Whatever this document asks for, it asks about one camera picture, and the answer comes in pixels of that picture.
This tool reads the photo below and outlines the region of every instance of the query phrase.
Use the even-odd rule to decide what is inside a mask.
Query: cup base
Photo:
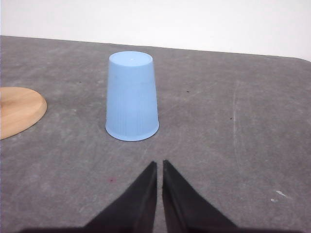
[[[106,124],[105,128],[106,128],[106,131],[108,134],[110,134],[112,137],[114,137],[118,140],[135,142],[135,141],[141,141],[141,140],[147,139],[147,138],[151,137],[152,135],[154,135],[157,132],[157,130],[159,129],[159,122],[157,122],[157,126],[153,130],[151,130],[150,132],[139,135],[139,136],[134,136],[134,137],[128,137],[128,136],[124,136],[124,135],[114,133],[107,127],[107,124]]]

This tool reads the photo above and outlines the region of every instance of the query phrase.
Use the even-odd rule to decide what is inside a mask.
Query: white wall
[[[311,61],[311,0],[1,0],[1,33]]]

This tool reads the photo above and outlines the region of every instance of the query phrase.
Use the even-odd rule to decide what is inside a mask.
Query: blue plastic cup
[[[123,141],[140,141],[159,128],[152,56],[124,51],[109,57],[107,132]]]

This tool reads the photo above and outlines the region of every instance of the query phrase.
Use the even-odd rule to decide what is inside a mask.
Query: scratch mark
[[[281,191],[276,190],[276,192],[277,192],[278,194],[280,194],[280,195],[282,195],[282,196],[286,197],[286,198],[290,198],[289,196],[285,195],[285,194],[284,194],[284,193],[282,193]]]
[[[79,209],[79,213],[82,213],[82,211],[84,210],[85,206],[82,206],[80,209]]]
[[[238,165],[238,170],[239,173],[241,174],[241,167],[240,167],[240,157],[237,153],[237,143],[238,143],[238,139],[237,139],[237,101],[236,101],[236,95],[237,95],[237,90],[238,87],[240,86],[240,81],[237,80],[237,84],[236,87],[234,89],[233,92],[233,146],[234,146],[234,155],[236,157],[237,160],[237,165]]]
[[[146,147],[146,149],[144,150],[144,153],[141,155],[141,159],[146,155],[147,150],[150,148],[150,146],[152,145],[152,143],[149,143],[149,145]]]

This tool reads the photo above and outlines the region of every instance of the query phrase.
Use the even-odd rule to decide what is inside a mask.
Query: round wooden board
[[[1,139],[13,136],[39,121],[47,102],[36,91],[23,87],[0,87]]]

